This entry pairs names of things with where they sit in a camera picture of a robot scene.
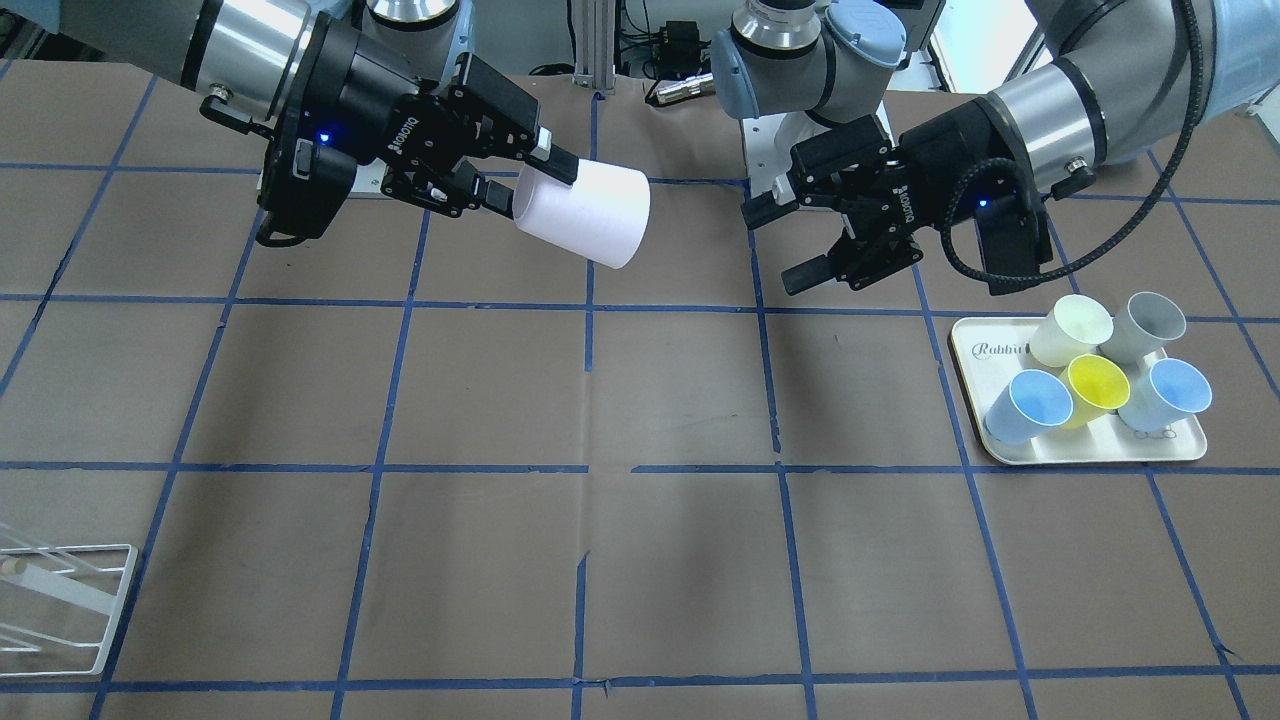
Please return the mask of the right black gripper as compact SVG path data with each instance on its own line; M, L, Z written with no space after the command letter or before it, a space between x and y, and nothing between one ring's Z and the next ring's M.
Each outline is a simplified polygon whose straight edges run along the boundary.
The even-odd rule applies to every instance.
M541 128L538 100L481 58L461 53L445 82L425 79L406 56L320 15L270 135L256 240L291 247L321 237L358 168L374 161L394 200L513 219L515 191L483 176L477 158L522 161L567 186L581 161Z

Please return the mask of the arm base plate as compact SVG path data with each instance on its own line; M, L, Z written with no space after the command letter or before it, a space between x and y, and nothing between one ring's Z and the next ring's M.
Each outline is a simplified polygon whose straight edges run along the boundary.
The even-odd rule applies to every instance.
M883 145L883 152L878 155L878 158L883 158L895 146L883 102L874 109L869 118L872 118L870 127L874 128L873 133L877 137L870 147L877 150ZM741 124L751 197L763 195L780 206L796 200L794 184L799 181L792 182L787 176L794 165L792 147L827 135L838 126L817 110L767 115L741 120ZM826 165L819 168L831 169L829 177L832 178L837 177L841 170L858 170L867 163L874 164L877 161L865 152L856 156L868 158L865 161L860 161L855 159L854 150L844 149L844 146L835 147L833 142L824 140L819 143L824 152L831 150L836 155L835 160L827 160ZM840 159L849 161L842 167L836 167L833 163Z

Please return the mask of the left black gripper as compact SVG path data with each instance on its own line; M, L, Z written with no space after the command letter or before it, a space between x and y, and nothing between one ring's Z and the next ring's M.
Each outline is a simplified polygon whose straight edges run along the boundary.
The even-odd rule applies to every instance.
M827 209L845 223L831 249L781 273L787 296L842 282L864 290L923 259L918 229L940 233L943 255L960 274L993 296L1050 281L1048 218L1027 145L995 100L979 97L908 132L883 158L869 115L792 147L796 200L780 204L760 193L741 205L744 224L758 231L792 211ZM824 140L877 160L858 170L819 169L836 155Z

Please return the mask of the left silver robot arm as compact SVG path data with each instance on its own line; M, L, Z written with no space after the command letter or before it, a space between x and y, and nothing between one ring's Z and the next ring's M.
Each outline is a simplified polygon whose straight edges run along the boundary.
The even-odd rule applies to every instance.
M877 111L908 56L908 29L878 1L745 1L710 45L717 97L736 119L781 115L776 178L742 205L751 229L801 209L840 214L824 254L782 274L796 295L863 290L922 260L929 227L951 266L1015 293L1059 278L1047 199L1162 138L1175 146L1142 205L1092 264L1149 214L1199 123L1277 85L1275 1L1030 1L1052 61L892 141Z

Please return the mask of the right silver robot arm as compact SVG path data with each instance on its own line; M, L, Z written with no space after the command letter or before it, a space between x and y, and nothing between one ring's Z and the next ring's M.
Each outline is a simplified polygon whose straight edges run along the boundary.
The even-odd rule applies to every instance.
M516 193L474 159L573 186L535 97L468 50L460 1L8 1L8 10L179 85L202 117L268 141L257 242L323 236L358 169L447 217L516 218Z

